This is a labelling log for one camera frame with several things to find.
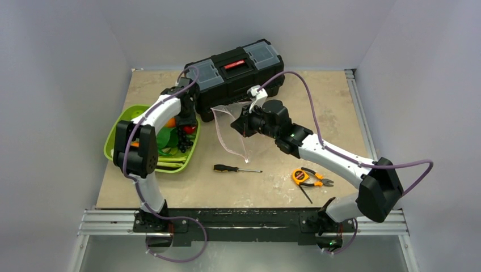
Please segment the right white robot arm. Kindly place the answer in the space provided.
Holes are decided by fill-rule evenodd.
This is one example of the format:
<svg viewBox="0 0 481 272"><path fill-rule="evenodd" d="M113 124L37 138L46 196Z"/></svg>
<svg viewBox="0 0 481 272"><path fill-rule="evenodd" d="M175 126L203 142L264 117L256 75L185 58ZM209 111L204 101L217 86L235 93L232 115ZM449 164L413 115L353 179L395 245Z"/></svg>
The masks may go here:
<svg viewBox="0 0 481 272"><path fill-rule="evenodd" d="M329 200L320 210L319 225L327 231L340 222L365 216L382 223L404 192L391 161L372 161L321 142L317 134L292 122L288 109L279 100L270 100L253 110L248 105L231 127L243 137L262 134L274 140L284 153L316 163L347 180L358 191Z"/></svg>

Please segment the orange green mango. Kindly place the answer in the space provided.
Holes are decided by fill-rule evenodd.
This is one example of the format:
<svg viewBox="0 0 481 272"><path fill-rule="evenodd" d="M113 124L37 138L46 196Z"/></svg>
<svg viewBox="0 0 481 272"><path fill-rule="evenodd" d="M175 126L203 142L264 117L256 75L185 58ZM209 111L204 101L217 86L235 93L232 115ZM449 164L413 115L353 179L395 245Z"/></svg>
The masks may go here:
<svg viewBox="0 0 481 272"><path fill-rule="evenodd" d="M164 125L165 128L175 128L176 127L176 120L175 117L170 118Z"/></svg>

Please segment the clear zip top bag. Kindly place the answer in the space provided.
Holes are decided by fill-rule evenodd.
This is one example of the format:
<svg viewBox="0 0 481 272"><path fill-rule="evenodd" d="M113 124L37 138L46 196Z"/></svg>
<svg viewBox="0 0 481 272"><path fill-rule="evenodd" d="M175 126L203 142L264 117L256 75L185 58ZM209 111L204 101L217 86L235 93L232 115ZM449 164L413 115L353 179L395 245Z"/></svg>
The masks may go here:
<svg viewBox="0 0 481 272"><path fill-rule="evenodd" d="M241 157L245 163L250 162L248 149L242 135L231 127L231 124L237 120L245 105L250 102L237 102L229 105L218 105L211 108L214 116L214 124L218 141L226 152Z"/></svg>

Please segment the green leafy vegetable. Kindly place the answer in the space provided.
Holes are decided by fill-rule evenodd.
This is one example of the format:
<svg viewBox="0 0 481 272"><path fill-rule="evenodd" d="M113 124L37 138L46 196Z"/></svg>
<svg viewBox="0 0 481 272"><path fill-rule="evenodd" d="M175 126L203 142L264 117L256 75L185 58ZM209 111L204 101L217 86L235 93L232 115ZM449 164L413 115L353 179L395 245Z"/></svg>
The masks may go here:
<svg viewBox="0 0 481 272"><path fill-rule="evenodd" d="M177 128L163 127L157 133L157 150L161 156L172 156L171 150L177 147L179 136Z"/></svg>

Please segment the black grape bunch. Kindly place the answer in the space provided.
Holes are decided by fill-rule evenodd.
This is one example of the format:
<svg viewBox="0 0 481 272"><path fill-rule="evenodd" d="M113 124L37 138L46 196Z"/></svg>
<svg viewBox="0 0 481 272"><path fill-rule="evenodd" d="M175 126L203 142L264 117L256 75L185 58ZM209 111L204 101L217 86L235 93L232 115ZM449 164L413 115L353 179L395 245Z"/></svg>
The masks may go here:
<svg viewBox="0 0 481 272"><path fill-rule="evenodd" d="M178 144L177 148L180 152L186 153L193 146L194 134L189 134L183 129L177 129Z"/></svg>

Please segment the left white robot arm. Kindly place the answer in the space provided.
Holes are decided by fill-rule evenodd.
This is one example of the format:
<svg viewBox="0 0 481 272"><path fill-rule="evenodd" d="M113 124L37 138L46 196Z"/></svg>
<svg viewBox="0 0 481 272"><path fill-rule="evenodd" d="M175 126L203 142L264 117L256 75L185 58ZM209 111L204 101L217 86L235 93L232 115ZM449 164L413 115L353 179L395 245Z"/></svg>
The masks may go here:
<svg viewBox="0 0 481 272"><path fill-rule="evenodd" d="M140 210L149 214L147 225L156 232L164 231L171 220L192 220L187 216L168 215L167 202L154 171L158 162L157 133L181 112L182 97L188 97L188 90L197 81L197 78L180 77L174 89L161 94L144 113L116 125L114 165L132 180L140 199Z"/></svg>

